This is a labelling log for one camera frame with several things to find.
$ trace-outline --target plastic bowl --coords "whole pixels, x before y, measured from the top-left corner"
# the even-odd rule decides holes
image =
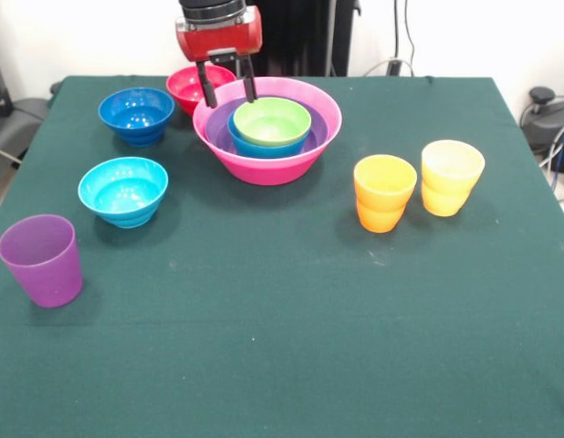
[[[123,89],[99,105],[99,118],[129,145],[144,148],[160,140],[174,112],[174,100],[159,89]]]
[[[79,200],[119,228],[146,224],[166,193],[169,177],[153,160],[121,157],[102,162],[79,182]]]
[[[261,98],[236,109],[234,123],[241,136],[251,143],[284,146],[307,135],[310,113],[294,100]]]
[[[277,95],[310,106],[325,121],[328,129],[327,138],[314,149],[286,158],[242,157],[236,155],[235,151],[224,151],[218,148],[205,136],[207,121],[214,112],[226,105],[227,102],[245,98],[244,83],[241,80],[225,84],[215,91],[217,101],[220,102],[220,106],[217,108],[208,108],[204,104],[197,106],[193,114],[194,129],[234,177],[246,183],[257,185],[290,183],[310,169],[310,166],[339,133],[342,122],[339,105],[323,90],[292,78],[256,78],[256,89],[260,96]]]
[[[207,78],[215,88],[233,82],[235,74],[227,68],[206,66]],[[197,67],[187,67],[179,70],[166,79],[166,89],[178,102],[179,106],[189,115],[193,115],[199,100],[203,98],[203,89],[199,81]]]
[[[229,135],[231,135],[235,151],[238,155],[244,157],[253,158],[284,158],[291,157],[292,155],[297,155],[302,149],[302,145],[307,139],[308,134],[305,134],[301,139],[290,144],[285,144],[283,146],[262,146],[261,144],[254,144],[249,141],[244,140],[241,134],[235,127],[234,115],[232,114],[227,122],[227,130]]]
[[[230,100],[229,102],[220,106],[207,121],[205,128],[205,136],[212,144],[216,145],[223,151],[237,153],[234,145],[234,139],[229,133],[227,124],[231,115],[239,106],[247,102],[245,98]],[[310,131],[307,138],[302,145],[301,152],[312,151],[321,145],[327,139],[327,123],[322,116],[309,105],[304,102],[299,102],[310,113],[311,123]]]

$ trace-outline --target light blue bowl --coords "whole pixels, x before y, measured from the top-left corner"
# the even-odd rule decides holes
[[[129,145],[145,148],[160,140],[174,100],[159,89],[123,89],[99,104],[99,118]]]
[[[285,158],[292,155],[298,155],[302,150],[302,145],[308,137],[309,132],[303,135],[294,143],[285,144],[284,146],[263,146],[260,144],[250,143],[242,138],[241,133],[235,126],[234,114],[229,117],[227,129],[234,140],[235,150],[238,155],[250,158]]]
[[[87,172],[78,187],[79,200],[104,221],[119,228],[146,224],[166,193],[169,176],[153,160],[121,157]]]

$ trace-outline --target lime green bowl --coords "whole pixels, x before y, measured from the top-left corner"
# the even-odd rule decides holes
[[[310,113],[294,100],[260,98],[246,102],[234,114],[241,136],[260,146],[284,146],[310,130]]]

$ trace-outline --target pink bowl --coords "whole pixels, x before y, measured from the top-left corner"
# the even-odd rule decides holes
[[[303,102],[318,111],[327,123],[327,139],[317,148],[286,158],[259,159],[242,157],[223,151],[212,144],[205,136],[207,121],[217,109],[204,104],[197,106],[193,114],[193,126],[197,135],[209,146],[227,170],[236,178],[256,185],[280,185],[290,183],[304,175],[313,162],[337,136],[342,116],[337,102],[314,85],[290,78],[256,78],[257,94],[262,96],[279,96]],[[244,83],[241,80],[225,84],[215,90],[220,105],[234,99],[244,98]]]
[[[227,68],[206,66],[207,78],[215,88],[233,82],[235,75]],[[197,67],[179,70],[166,79],[166,89],[187,114],[193,115],[194,109],[203,98]]]

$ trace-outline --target white wall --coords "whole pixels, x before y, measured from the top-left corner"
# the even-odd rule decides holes
[[[169,75],[190,65],[177,0],[0,0],[0,65],[14,99],[67,75]]]
[[[407,57],[404,2],[399,2],[400,56]],[[360,3],[352,76],[393,55],[392,0]],[[516,117],[536,85],[564,94],[564,0],[409,0],[408,17],[418,76],[493,77]],[[379,68],[373,74],[384,72]]]
[[[352,76],[393,51],[392,0],[360,2]],[[417,75],[491,76],[515,115],[534,85],[564,94],[564,0],[409,2]],[[5,80],[18,99],[46,97],[51,83],[72,74],[168,75],[189,64],[174,36],[180,14],[177,0],[0,0]],[[407,56],[403,21],[400,28],[400,55]]]

